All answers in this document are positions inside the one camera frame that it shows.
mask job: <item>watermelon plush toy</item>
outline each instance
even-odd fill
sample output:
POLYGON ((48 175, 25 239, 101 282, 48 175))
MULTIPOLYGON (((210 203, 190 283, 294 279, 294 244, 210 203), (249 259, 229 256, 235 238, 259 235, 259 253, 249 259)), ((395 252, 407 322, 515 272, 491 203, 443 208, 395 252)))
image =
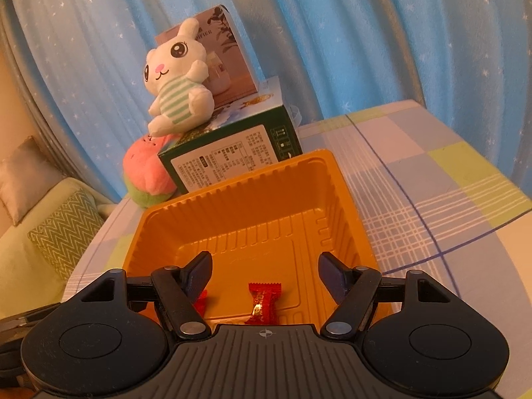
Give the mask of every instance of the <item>watermelon plush toy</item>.
POLYGON ((164 202, 176 191, 175 183, 157 154, 167 142, 177 138, 179 136, 176 135, 160 138, 145 135, 136 140, 124 155, 124 183, 131 199, 141 207, 164 202))

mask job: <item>orange plastic tray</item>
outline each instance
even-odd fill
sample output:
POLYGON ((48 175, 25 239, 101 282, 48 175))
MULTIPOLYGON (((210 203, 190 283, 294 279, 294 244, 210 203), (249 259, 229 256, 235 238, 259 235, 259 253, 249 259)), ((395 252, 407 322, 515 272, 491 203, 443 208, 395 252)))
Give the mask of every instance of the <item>orange plastic tray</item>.
MULTIPOLYGON (((328 250, 348 266, 377 263, 331 152, 318 150, 148 209, 124 261, 129 276, 213 257, 206 321, 240 324, 250 282, 280 282, 280 324, 321 325, 336 304, 318 276, 328 250)), ((379 308, 376 319, 389 312, 379 308)), ((153 308, 144 313, 156 319, 153 308)))

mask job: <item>product box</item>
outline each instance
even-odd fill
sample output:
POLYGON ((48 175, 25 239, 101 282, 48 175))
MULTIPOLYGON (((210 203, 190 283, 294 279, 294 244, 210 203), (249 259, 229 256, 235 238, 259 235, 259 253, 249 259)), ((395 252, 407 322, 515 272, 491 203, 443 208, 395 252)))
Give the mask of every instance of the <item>product box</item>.
POLYGON ((159 158, 185 194, 301 153, 292 111, 273 77, 164 146, 159 158))
MULTIPOLYGON (((203 85, 211 90, 215 109, 256 93, 257 78, 227 9, 220 5, 194 17, 200 27, 196 40, 207 51, 208 78, 203 85)), ((157 45, 174 38, 179 25, 156 36, 157 45)))

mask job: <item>striped shirt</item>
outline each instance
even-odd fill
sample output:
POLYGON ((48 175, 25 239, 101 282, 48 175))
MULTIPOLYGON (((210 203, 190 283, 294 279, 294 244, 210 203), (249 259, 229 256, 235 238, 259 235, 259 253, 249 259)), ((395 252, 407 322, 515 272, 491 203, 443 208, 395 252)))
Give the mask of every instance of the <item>striped shirt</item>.
POLYGON ((184 75, 168 81, 159 91, 161 114, 171 119, 173 124, 181 123, 190 117, 188 92, 199 85, 201 84, 191 81, 184 75))

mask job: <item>zigzag pillow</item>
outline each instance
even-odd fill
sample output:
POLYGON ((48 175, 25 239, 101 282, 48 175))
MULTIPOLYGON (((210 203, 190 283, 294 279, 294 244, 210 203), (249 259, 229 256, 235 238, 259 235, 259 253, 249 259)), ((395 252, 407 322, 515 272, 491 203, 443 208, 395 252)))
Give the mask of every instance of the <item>zigzag pillow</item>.
POLYGON ((89 196, 78 190, 28 233, 46 261, 68 280, 103 220, 89 196))

